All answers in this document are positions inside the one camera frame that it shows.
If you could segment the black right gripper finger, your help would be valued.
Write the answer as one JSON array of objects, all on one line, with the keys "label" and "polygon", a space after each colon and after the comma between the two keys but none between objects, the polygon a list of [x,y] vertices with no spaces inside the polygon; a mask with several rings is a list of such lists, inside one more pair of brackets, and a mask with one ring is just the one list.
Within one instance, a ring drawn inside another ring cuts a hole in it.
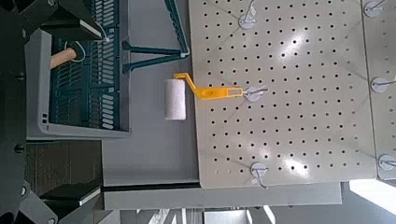
[{"label": "black right gripper finger", "polygon": [[55,0],[57,9],[41,29],[66,40],[100,40],[103,38],[83,0]]},{"label": "black right gripper finger", "polygon": [[79,224],[101,198],[96,184],[64,184],[40,196],[58,217],[56,224]]}]

